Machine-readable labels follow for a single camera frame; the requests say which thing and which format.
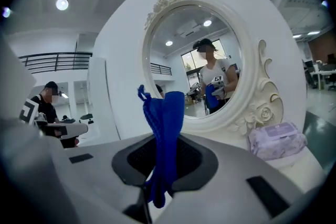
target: blue cloth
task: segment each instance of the blue cloth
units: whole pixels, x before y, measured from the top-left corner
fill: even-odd
[[[212,95],[214,91],[215,86],[213,86],[212,84],[209,84],[207,87],[205,87],[206,101],[210,109],[213,109],[219,105],[219,101],[217,100],[217,98]]]
[[[165,204],[164,193],[171,194],[176,173],[176,144],[184,117],[184,94],[168,92],[164,99],[152,98],[140,85],[138,96],[143,101],[143,112],[156,139],[156,166],[146,188],[150,192],[147,202],[156,208]]]

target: white table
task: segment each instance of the white table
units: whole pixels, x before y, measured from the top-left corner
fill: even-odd
[[[310,73],[311,75],[317,75],[318,77],[318,81],[319,81],[319,90],[321,90],[321,79],[320,79],[320,75],[322,76],[329,76],[331,74],[335,74],[336,70],[332,70],[332,71],[318,71],[318,72],[312,72]]]

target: mirror frame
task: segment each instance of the mirror frame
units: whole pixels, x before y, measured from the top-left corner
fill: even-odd
[[[276,86],[266,72],[266,66],[271,60],[264,59],[265,41],[253,40],[244,20],[219,0],[158,0],[153,7],[153,12],[148,14],[144,27],[146,33],[142,47],[142,67],[146,90],[159,96],[149,61],[152,32],[164,15],[185,5],[208,8],[228,22],[240,44],[242,71],[230,102],[204,118],[185,115],[182,132],[204,134],[226,129],[230,133],[245,135],[248,129],[254,128],[257,124],[281,122],[283,105]]]

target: wet wipes package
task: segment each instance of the wet wipes package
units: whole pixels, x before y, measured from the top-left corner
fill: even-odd
[[[307,145],[305,135],[290,122],[256,128],[248,141],[250,151],[265,161],[297,154]]]

